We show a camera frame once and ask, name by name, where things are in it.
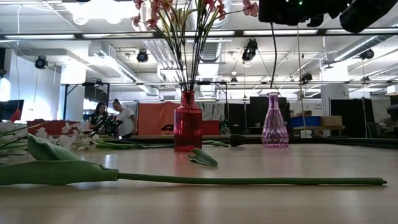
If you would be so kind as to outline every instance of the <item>man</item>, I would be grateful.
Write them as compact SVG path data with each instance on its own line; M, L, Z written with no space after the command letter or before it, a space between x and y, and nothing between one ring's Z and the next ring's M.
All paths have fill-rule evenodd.
M394 127L398 127L398 105L390 105L387 107L387 113L390 115L389 118L383 118L380 120L379 129L382 135L393 132Z

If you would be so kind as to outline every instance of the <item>woman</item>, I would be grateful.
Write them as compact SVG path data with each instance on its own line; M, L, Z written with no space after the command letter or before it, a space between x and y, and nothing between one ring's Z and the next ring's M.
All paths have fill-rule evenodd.
M113 109L119 112L117 120L123 121L123 124L119 125L119 136L122 138L130 138L132 134L137 133L137 117L129 108L123 108L118 99L113 101Z
M90 128L98 134L106 134L106 120L108 113L106 112L106 105L98 103L95 112L90 115Z

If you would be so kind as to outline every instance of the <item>green stem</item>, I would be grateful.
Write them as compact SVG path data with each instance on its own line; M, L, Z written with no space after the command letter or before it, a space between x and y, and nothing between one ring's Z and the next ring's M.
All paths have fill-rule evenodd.
M118 179L201 185L383 185L382 178L201 178L118 173Z

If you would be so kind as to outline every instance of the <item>vase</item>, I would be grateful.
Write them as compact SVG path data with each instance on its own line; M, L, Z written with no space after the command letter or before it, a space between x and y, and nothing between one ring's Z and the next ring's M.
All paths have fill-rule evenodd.
M195 92L183 91L181 105L174 110L174 151L201 149L201 114L195 106Z
M287 147L289 145L289 134L278 104L278 93L268 94L269 106L262 129L262 143L267 147Z

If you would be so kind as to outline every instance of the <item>computer monitor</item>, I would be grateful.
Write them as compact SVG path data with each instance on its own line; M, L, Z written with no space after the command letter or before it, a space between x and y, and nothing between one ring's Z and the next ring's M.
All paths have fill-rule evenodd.
M10 120L16 112L17 108L22 112L24 107L24 100L9 100L6 102L0 102L0 121Z

